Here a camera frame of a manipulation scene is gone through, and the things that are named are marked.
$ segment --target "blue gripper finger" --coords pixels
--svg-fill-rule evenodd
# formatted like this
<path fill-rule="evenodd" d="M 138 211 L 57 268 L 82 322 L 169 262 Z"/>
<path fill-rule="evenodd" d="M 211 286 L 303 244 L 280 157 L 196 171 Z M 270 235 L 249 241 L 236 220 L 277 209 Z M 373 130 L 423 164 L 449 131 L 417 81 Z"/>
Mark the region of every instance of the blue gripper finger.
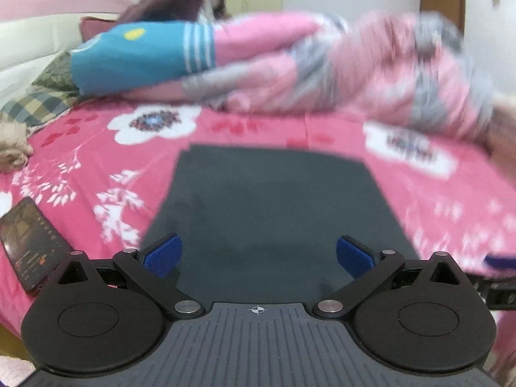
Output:
<path fill-rule="evenodd" d="M 516 269 L 516 256 L 495 256 L 489 254 L 484 262 L 494 269 Z"/>
<path fill-rule="evenodd" d="M 176 234 L 170 234 L 149 247 L 140 250 L 138 261 L 156 276 L 164 278 L 179 265 L 183 243 Z"/>
<path fill-rule="evenodd" d="M 337 241 L 336 253 L 339 264 L 355 279 L 373 269 L 381 260 L 377 252 L 348 236 Z"/>

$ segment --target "blanket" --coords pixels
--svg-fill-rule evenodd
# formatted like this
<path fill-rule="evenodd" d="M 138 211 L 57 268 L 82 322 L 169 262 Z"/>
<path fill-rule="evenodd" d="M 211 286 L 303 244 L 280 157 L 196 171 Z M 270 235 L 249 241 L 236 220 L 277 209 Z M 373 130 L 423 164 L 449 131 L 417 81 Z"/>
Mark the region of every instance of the blanket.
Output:
<path fill-rule="evenodd" d="M 493 87 L 437 14 L 374 14 L 349 33 L 329 16 L 258 14 L 222 25 L 119 26 L 72 51 L 83 94 L 238 113 L 343 109 L 360 120 L 476 140 Z"/>

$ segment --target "pillow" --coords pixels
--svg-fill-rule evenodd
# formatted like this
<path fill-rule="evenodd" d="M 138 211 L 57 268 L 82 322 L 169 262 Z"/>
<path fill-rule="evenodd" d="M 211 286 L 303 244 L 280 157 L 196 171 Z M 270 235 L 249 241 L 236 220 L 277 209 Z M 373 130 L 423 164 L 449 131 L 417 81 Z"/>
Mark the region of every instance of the pillow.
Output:
<path fill-rule="evenodd" d="M 78 102 L 79 98 L 74 92 L 35 89 L 7 102 L 0 109 L 0 121 L 25 123 L 34 132 L 68 112 Z"/>
<path fill-rule="evenodd" d="M 71 56 L 68 51 L 59 54 L 33 81 L 33 86 L 78 94 L 79 89 L 72 81 L 70 60 Z"/>
<path fill-rule="evenodd" d="M 99 33 L 107 32 L 116 25 L 115 20 L 97 19 L 96 17 L 83 17 L 79 30 L 83 37 L 83 42 L 89 41 Z"/>
<path fill-rule="evenodd" d="M 81 94 L 113 95 L 210 68 L 215 60 L 213 26 L 185 22 L 118 25 L 70 53 L 73 81 Z"/>

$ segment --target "phone screen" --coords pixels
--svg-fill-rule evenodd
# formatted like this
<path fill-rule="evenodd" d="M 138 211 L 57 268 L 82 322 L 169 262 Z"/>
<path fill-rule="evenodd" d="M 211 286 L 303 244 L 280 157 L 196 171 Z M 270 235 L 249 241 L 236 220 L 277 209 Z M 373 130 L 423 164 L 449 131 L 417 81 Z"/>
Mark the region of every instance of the phone screen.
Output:
<path fill-rule="evenodd" d="M 73 250 L 30 198 L 0 219 L 0 242 L 23 289 L 32 295 Z"/>

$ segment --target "yellow dot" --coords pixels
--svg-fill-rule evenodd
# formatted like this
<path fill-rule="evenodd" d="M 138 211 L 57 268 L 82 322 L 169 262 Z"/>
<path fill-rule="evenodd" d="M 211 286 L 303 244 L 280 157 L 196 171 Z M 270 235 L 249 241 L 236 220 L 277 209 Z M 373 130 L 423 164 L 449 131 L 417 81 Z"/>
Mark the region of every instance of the yellow dot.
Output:
<path fill-rule="evenodd" d="M 128 41 L 135 41 L 140 39 L 143 35 L 145 35 L 145 29 L 139 28 L 125 32 L 124 38 L 126 38 Z"/>

